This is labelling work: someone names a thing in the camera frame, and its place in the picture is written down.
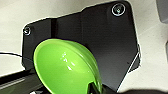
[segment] green object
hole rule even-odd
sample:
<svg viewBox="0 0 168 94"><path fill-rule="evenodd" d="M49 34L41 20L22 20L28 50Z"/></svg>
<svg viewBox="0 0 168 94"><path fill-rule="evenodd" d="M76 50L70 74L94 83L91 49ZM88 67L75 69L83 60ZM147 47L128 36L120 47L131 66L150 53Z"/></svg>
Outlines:
<svg viewBox="0 0 168 94"><path fill-rule="evenodd" d="M34 66L52 94L87 94L91 82L102 92L96 60L77 42L60 39L41 42L34 52Z"/></svg>

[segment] dark surface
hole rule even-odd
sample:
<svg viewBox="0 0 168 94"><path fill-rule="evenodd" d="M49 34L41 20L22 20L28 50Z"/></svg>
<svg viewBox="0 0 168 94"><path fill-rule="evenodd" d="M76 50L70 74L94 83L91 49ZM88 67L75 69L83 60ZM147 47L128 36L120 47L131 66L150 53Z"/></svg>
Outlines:
<svg viewBox="0 0 168 94"><path fill-rule="evenodd" d="M121 16L114 16L111 11L117 3L126 7ZM138 44L131 6L126 1L99 4L85 8L82 12L37 21L27 26L33 28L29 36L23 36L24 57L33 60L36 46L49 38L79 42L93 53L103 84L114 91L117 91L126 73L139 66L139 57L133 62L138 53ZM34 67L32 62L22 61L26 69Z"/></svg>
<svg viewBox="0 0 168 94"><path fill-rule="evenodd" d="M97 60L103 84L113 90L118 89L138 52L131 6L123 1L125 13L117 17L111 12L116 3L89 7L81 13L84 43Z"/></svg>
<svg viewBox="0 0 168 94"><path fill-rule="evenodd" d="M29 94L43 87L34 71L22 71L0 78L0 94Z"/></svg>

